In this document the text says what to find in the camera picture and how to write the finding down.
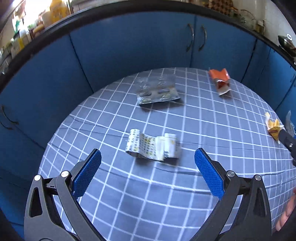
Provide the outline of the person's hand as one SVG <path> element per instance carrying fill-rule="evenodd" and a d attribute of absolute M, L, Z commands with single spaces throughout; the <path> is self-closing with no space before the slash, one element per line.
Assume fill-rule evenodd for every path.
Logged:
<path fill-rule="evenodd" d="M 296 189 L 293 189 L 293 195 L 292 197 L 289 199 L 286 207 L 285 207 L 285 211 L 282 213 L 282 215 L 280 216 L 279 220 L 276 223 L 276 231 L 280 231 L 280 229 L 284 226 L 284 224 L 287 222 L 288 218 L 290 217 L 290 215 L 292 214 L 294 208 L 295 208 L 295 198 L 296 198 Z"/>

